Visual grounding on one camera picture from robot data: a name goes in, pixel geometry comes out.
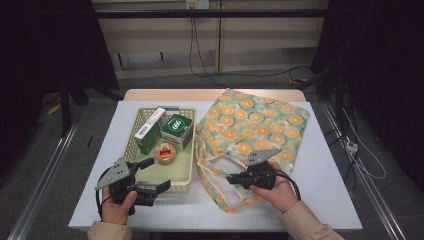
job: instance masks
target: orange flower pattern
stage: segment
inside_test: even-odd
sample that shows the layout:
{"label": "orange flower pattern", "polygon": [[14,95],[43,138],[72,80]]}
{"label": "orange flower pattern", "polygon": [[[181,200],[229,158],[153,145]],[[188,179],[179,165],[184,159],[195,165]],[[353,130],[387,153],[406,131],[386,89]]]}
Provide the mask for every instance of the orange flower pattern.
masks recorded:
{"label": "orange flower pattern", "polygon": [[219,208],[236,212],[260,199],[235,185],[241,201],[238,205],[229,204],[207,175],[225,178],[228,173],[217,168],[212,160],[226,156],[246,168],[251,151],[278,148],[281,152],[270,160],[290,175],[308,119],[309,112],[303,108],[232,89],[217,98],[195,128],[195,159],[202,185]]}

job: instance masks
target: beige basket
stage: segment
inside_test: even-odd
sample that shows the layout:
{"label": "beige basket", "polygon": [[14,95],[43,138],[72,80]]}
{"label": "beige basket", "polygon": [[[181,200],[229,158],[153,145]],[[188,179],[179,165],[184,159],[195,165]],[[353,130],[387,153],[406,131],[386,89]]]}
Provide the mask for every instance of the beige basket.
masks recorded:
{"label": "beige basket", "polygon": [[[177,113],[182,116],[188,117],[195,122],[196,110],[194,108],[179,108],[179,107],[163,107],[166,109],[167,117],[171,117]],[[124,157],[128,162],[140,162],[146,158],[153,157],[154,151],[148,155],[140,153],[134,135],[147,121],[147,119],[155,112],[157,107],[145,107],[138,110],[137,116],[134,121],[133,128],[128,138],[127,147],[124,151]],[[168,164],[162,165],[155,162],[152,166],[143,170],[138,170],[135,176],[137,185],[142,187],[156,186],[168,179],[171,179],[171,188],[167,192],[188,192],[190,189],[191,173],[193,166],[193,150],[194,150],[194,134],[193,137],[184,151],[177,150],[175,160]],[[156,146],[163,143],[163,138],[159,140]]]}

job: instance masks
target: white tabletop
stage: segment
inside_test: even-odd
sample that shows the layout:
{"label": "white tabletop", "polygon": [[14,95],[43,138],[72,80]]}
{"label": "white tabletop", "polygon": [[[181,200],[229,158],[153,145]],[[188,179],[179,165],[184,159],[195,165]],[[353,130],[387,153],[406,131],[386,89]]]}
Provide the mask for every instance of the white tabletop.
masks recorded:
{"label": "white tabletop", "polygon": [[[69,227],[87,230],[100,220],[95,190],[103,171],[122,156],[132,123],[140,107],[194,107],[199,122],[212,102],[119,102],[90,177],[69,222]],[[308,102],[292,102],[311,112],[299,148],[292,177],[299,186],[302,200],[317,217],[335,230],[362,229],[361,222],[328,149],[312,107]],[[153,207],[136,206],[128,225],[150,232],[277,232],[284,231],[281,215],[267,201],[255,203],[238,213],[225,213],[209,197],[194,167],[188,193],[163,193]]]}

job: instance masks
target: hand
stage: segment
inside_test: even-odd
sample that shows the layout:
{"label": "hand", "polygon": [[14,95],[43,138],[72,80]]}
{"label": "hand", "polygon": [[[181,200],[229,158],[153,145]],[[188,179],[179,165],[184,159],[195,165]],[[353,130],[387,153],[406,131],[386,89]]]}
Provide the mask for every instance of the hand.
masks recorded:
{"label": "hand", "polygon": [[137,192],[131,191],[128,193],[122,205],[116,204],[110,197],[109,187],[102,189],[102,201],[107,199],[102,205],[102,221],[113,224],[127,224],[130,208],[134,205],[137,199]]}
{"label": "hand", "polygon": [[[280,165],[278,165],[276,162],[269,161],[269,164],[274,169],[281,171]],[[272,190],[260,188],[255,185],[251,185],[249,188],[258,196],[268,200],[272,206],[283,213],[287,212],[291,207],[299,202],[299,200],[297,200],[296,194],[293,192],[290,182],[280,176],[277,176],[275,186]]]}

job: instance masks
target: green box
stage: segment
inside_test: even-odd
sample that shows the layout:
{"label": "green box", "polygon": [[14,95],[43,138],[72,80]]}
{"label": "green box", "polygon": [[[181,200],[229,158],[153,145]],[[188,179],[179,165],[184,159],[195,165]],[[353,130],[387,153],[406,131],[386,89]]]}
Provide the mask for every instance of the green box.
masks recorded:
{"label": "green box", "polygon": [[148,155],[161,138],[160,129],[167,122],[166,111],[158,108],[135,134],[140,153]]}
{"label": "green box", "polygon": [[174,114],[162,127],[161,134],[165,142],[169,142],[178,150],[183,151],[193,138],[193,120]]}

